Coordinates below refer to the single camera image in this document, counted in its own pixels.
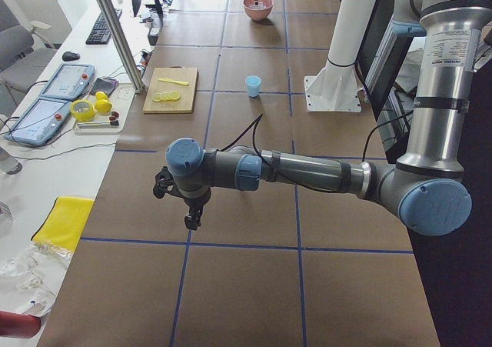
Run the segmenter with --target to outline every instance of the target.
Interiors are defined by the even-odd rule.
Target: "blue joint cap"
[[[404,196],[398,217],[423,235],[446,235],[462,226],[471,213],[471,197],[459,182],[433,179],[423,182]]]
[[[203,161],[205,151],[191,138],[180,138],[166,150],[169,172],[174,176],[191,175]]]
[[[425,37],[427,34],[418,22],[396,22],[393,20],[393,33],[398,37]]]
[[[261,158],[243,155],[239,160],[234,175],[236,189],[240,191],[256,191],[260,185]]]

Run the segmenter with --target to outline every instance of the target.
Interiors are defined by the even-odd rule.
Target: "keyboard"
[[[117,8],[115,11],[116,11],[116,16],[120,18],[122,10]],[[105,17],[101,13],[96,19],[94,25],[92,26],[91,34],[89,34],[89,36],[87,37],[85,44],[105,45],[106,43],[109,42],[110,37],[111,37],[111,33],[109,31],[108,24],[106,23]]]

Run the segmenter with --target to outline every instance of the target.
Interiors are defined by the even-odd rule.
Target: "label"
[[[437,67],[465,67],[465,70],[471,71],[474,60],[474,54],[469,53],[471,37],[472,30],[451,30],[428,36],[426,63]]]

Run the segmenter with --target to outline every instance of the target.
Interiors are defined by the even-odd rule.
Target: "yellow cloth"
[[[58,197],[45,222],[31,240],[75,251],[93,204],[93,199]]]

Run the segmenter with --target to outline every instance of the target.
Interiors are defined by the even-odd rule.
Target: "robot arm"
[[[396,165],[358,165],[249,148],[203,150],[182,138],[166,151],[168,168],[156,175],[154,194],[183,198],[187,228],[200,226],[211,187],[256,190],[261,179],[353,193],[385,207],[410,229],[445,235],[471,211],[457,161],[481,29],[492,21],[491,0],[396,0],[398,26],[415,21],[427,32],[407,153]]]

